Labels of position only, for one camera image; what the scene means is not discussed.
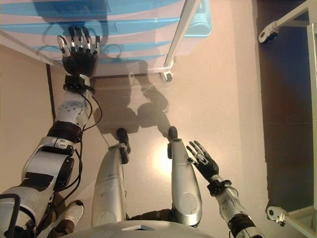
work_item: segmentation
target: blue plastic drawer unit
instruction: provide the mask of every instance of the blue plastic drawer unit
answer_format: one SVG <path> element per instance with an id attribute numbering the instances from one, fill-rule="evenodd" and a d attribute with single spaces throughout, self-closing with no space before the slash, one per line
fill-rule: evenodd
<path id="1" fill-rule="evenodd" d="M 40 17 L 102 17 L 148 11 L 181 0 L 66 0 L 2 4 L 1 13 Z"/>
<path id="2" fill-rule="evenodd" d="M 69 26 L 86 26 L 92 38 L 101 37 L 96 76 L 159 72 L 175 40 L 182 14 L 194 11 L 199 0 L 2 0 L 1 30 L 33 54 L 61 61 L 56 36 L 69 40 Z M 187 37 L 210 29 L 209 3 L 203 1 Z"/>
<path id="3" fill-rule="evenodd" d="M 109 36 L 137 33 L 162 28 L 174 23 L 178 23 L 177 18 L 145 19 L 129 21 L 77 21 L 59 23 L 32 23 L 32 24 L 6 24 L 2 25 L 3 31 L 19 32 L 35 35 L 68 36 L 69 26 L 86 26 L 90 30 L 91 36 Z"/>
<path id="4" fill-rule="evenodd" d="M 177 55 L 189 55 L 212 31 L 209 0 L 202 0 L 194 14 Z"/>

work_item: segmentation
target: silver robot leg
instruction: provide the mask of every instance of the silver robot leg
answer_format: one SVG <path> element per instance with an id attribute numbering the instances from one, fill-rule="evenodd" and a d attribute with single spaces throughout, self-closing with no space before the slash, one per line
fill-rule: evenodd
<path id="1" fill-rule="evenodd" d="M 93 209 L 92 226 L 122 222 L 126 220 L 125 190 L 123 184 L 122 164 L 128 162 L 127 141 L 109 147 L 97 176 Z"/>
<path id="2" fill-rule="evenodd" d="M 179 223 L 196 227 L 202 217 L 202 198 L 192 164 L 177 130 L 168 131 L 168 157 L 172 159 L 173 216 Z"/>

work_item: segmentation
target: robot wrist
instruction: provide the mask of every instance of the robot wrist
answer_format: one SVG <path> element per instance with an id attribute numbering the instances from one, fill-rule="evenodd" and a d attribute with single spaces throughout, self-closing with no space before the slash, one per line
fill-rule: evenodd
<path id="1" fill-rule="evenodd" d="M 230 186 L 232 183 L 230 180 L 219 181 L 217 179 L 210 180 L 210 184 L 207 186 L 211 196 L 216 196 L 219 193 L 222 193 L 226 186 Z"/>
<path id="2" fill-rule="evenodd" d="M 95 93 L 95 89 L 85 83 L 85 81 L 89 81 L 89 77 L 80 74 L 78 75 L 66 75 L 65 76 L 65 84 L 63 85 L 64 90 L 70 91 L 85 91 L 88 90 Z"/>

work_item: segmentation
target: humanoid robot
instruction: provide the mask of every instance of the humanoid robot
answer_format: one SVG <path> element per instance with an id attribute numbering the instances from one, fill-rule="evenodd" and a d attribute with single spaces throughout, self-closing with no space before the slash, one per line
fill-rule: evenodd
<path id="1" fill-rule="evenodd" d="M 95 43 L 87 28 L 69 28 L 71 44 L 58 36 L 63 55 L 65 99 L 47 136 L 42 138 L 22 171 L 22 183 L 0 195 L 0 237 L 33 238 L 148 238 L 148 237 L 210 237 L 198 231 L 202 217 L 202 200 L 194 173 L 194 165 L 210 183 L 208 190 L 219 203 L 220 216 L 235 238 L 264 238 L 240 204 L 238 191 L 231 181 L 219 176 L 219 168 L 205 148 L 197 141 L 187 149 L 177 129 L 168 131 L 167 155 L 172 160 L 172 208 L 153 211 L 129 218 L 125 211 L 122 165 L 129 161 L 131 149 L 125 129 L 117 130 L 119 143 L 109 147 L 96 180 L 93 198 L 92 227 L 72 233 L 74 225 L 83 214 L 83 204 L 74 201 L 67 207 L 66 215 L 53 225 L 45 225 L 48 217 L 76 190 L 81 180 L 82 136 L 92 115 L 90 103 L 94 89 L 90 86 L 98 61 L 100 37 Z M 74 153 L 79 158 L 79 174 L 69 183 Z M 57 192 L 74 189 L 58 204 L 52 200 Z"/>

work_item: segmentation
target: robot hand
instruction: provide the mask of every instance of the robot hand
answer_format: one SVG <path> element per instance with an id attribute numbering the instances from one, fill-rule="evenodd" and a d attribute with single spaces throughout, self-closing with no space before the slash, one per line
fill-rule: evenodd
<path id="1" fill-rule="evenodd" d="M 71 75 L 85 75 L 91 77 L 94 73 L 98 61 L 100 50 L 100 36 L 96 36 L 93 46 L 89 31 L 83 27 L 85 40 L 79 27 L 69 27 L 71 37 L 71 46 L 69 48 L 67 41 L 58 36 L 57 41 L 63 55 L 63 65 L 65 70 Z"/>
<path id="2" fill-rule="evenodd" d="M 194 143 L 190 141 L 189 144 L 196 150 L 196 152 L 193 151 L 190 146 L 186 146 L 186 148 L 192 153 L 196 161 L 192 158 L 189 158 L 188 161 L 195 165 L 204 178 L 210 182 L 213 176 L 219 174 L 217 163 L 210 157 L 208 152 L 198 141 L 194 140 Z"/>

